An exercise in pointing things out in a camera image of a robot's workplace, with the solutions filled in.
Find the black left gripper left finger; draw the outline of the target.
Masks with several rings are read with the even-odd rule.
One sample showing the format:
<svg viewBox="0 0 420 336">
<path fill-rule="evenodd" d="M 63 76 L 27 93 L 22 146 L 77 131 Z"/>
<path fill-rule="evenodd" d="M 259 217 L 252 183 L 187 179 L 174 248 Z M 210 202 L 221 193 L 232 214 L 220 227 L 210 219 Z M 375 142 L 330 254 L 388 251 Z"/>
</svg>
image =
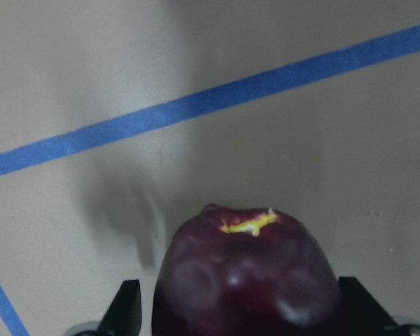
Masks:
<svg viewBox="0 0 420 336">
<path fill-rule="evenodd" d="M 122 282 L 97 327 L 97 335 L 137 336 L 141 331 L 141 287 L 138 279 Z"/>
</svg>

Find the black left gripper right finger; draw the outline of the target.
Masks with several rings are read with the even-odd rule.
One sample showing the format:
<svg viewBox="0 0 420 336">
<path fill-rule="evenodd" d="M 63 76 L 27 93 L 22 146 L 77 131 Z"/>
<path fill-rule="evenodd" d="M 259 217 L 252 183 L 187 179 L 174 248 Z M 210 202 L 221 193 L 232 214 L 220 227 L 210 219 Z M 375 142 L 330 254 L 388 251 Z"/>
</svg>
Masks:
<svg viewBox="0 0 420 336">
<path fill-rule="evenodd" d="M 338 279 L 346 335 L 399 335 L 399 326 L 356 277 Z"/>
</svg>

